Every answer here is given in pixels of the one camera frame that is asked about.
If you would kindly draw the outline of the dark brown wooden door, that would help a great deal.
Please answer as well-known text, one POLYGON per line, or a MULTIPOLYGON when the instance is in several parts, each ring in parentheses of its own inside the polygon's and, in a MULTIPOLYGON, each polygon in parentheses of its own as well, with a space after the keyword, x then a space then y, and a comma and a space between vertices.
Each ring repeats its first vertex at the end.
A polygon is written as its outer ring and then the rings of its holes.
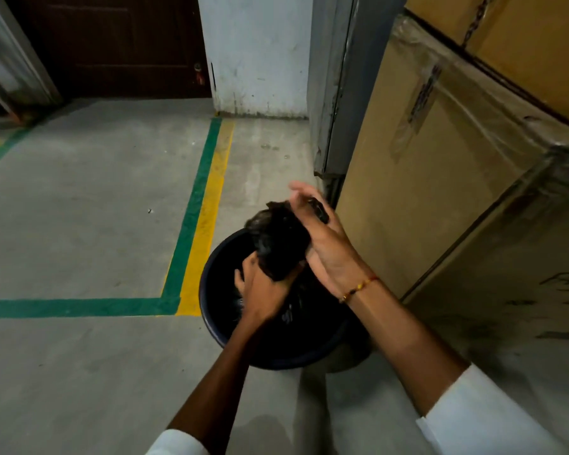
POLYGON ((5 1, 64 98, 211 97, 198 0, 5 1))

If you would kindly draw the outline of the grey metal door frame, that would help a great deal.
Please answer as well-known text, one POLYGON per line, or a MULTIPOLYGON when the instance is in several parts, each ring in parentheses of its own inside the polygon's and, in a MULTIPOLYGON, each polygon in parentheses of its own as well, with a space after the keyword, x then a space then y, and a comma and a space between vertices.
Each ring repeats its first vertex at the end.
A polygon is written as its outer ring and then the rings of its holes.
POLYGON ((313 0, 307 107, 314 175, 336 206, 395 18, 407 0, 313 0))

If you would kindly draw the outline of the dark printed cardboard box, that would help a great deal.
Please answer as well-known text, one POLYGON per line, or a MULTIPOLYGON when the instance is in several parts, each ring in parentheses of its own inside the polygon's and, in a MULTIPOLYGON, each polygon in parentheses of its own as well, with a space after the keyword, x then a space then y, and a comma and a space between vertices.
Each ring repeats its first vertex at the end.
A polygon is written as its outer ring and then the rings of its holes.
POLYGON ((569 153, 514 182, 405 302, 569 449, 569 153))

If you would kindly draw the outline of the plain brown cardboard box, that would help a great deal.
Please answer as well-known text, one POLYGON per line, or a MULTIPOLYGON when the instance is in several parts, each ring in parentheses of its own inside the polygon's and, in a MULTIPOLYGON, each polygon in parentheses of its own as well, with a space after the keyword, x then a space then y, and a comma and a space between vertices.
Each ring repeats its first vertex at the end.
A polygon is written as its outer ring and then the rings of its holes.
POLYGON ((407 0, 405 7, 569 124, 569 0, 407 0))

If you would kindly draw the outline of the grey metal panel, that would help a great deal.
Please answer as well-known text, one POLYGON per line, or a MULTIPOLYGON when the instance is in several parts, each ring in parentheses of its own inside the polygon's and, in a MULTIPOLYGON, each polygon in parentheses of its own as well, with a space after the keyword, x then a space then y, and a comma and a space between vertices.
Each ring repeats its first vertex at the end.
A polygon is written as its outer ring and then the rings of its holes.
POLYGON ((63 99, 5 0, 0 0, 0 127, 26 126, 63 99))

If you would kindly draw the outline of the black wet cloth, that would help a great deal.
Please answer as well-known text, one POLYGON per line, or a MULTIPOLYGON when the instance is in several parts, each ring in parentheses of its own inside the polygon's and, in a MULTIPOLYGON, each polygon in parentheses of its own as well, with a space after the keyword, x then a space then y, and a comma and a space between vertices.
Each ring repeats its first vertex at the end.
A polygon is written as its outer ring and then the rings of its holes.
POLYGON ((311 237, 288 200, 270 201, 244 225, 258 264, 272 281, 284 280, 305 259, 311 237))

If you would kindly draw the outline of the large plastic-wrapped cardboard box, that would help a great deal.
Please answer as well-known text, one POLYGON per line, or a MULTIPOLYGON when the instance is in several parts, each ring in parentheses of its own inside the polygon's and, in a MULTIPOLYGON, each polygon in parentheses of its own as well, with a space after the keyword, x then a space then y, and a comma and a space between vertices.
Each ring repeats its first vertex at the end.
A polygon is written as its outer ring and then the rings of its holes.
POLYGON ((337 212, 402 300, 446 272, 566 294, 569 126, 398 15, 337 212))

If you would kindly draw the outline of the person's left hand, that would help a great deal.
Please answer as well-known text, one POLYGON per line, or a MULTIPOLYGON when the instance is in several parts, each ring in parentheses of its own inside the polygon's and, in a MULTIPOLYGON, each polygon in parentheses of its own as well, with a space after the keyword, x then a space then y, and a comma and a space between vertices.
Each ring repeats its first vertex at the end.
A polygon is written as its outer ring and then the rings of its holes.
POLYGON ((234 284, 243 300, 241 319, 236 331, 256 331, 281 310, 291 288, 282 288, 259 266, 257 252, 243 260, 242 270, 235 270, 234 284))

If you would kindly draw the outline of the white left shirt sleeve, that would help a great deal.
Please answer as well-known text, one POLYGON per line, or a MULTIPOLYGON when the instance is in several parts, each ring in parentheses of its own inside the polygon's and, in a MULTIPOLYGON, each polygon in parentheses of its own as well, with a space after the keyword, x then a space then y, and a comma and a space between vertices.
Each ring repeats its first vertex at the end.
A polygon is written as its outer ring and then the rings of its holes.
POLYGON ((204 445, 178 429, 166 429, 152 443, 145 455, 210 455, 204 445))

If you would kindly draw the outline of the person's right hand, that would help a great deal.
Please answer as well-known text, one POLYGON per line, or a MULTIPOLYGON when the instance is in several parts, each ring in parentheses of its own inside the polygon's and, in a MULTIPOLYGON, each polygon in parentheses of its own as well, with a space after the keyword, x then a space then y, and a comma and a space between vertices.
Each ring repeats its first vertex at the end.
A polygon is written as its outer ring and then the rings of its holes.
POLYGON ((352 246, 332 207, 329 224, 306 230, 311 237, 306 260, 319 282, 340 302, 349 303, 354 295, 378 283, 377 276, 352 246))

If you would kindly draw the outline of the person's right forearm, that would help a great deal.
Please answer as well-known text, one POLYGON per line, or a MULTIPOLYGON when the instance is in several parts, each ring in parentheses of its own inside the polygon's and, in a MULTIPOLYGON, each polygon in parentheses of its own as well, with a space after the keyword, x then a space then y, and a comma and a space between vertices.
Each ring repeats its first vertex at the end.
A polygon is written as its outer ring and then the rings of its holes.
POLYGON ((407 309, 378 279, 347 304, 363 324, 378 350, 422 417, 470 367, 407 309))

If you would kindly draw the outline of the black round bucket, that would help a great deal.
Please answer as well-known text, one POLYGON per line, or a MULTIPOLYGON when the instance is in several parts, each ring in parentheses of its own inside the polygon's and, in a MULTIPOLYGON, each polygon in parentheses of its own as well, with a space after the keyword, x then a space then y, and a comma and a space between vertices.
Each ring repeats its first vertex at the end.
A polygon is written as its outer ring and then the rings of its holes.
MULTIPOLYGON (((213 339, 224 347, 242 317, 243 300, 234 285, 235 268, 254 250, 241 229, 210 254, 199 283, 202 318, 213 339)), ((252 367, 288 370, 326 358, 345 340, 365 334, 349 307, 340 304, 309 267, 297 277, 278 316, 271 321, 250 361, 252 367)))

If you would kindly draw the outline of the person's left forearm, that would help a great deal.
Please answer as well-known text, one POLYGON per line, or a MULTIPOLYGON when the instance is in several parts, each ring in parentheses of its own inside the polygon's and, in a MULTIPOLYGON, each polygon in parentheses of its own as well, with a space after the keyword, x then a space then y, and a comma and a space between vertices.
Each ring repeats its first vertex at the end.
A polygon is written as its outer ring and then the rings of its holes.
POLYGON ((250 360, 267 319, 243 315, 213 366, 197 384, 167 429, 195 438, 209 455, 225 455, 250 360))

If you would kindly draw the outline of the white right shirt sleeve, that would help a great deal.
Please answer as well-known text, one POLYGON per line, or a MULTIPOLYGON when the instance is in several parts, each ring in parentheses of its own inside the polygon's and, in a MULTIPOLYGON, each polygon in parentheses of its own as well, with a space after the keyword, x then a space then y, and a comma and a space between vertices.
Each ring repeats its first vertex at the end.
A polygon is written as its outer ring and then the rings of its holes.
POLYGON ((569 455, 474 364, 416 423, 438 455, 569 455))

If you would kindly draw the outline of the white shirt sleeve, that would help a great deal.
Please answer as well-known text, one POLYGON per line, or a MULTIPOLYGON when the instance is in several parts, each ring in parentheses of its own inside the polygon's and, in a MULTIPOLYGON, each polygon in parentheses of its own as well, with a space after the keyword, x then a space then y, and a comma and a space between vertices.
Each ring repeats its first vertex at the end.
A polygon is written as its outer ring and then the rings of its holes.
POLYGON ((145 455, 210 455, 204 445, 178 429, 166 429, 152 443, 145 455))
POLYGON ((416 423, 438 455, 569 455, 474 364, 416 423))

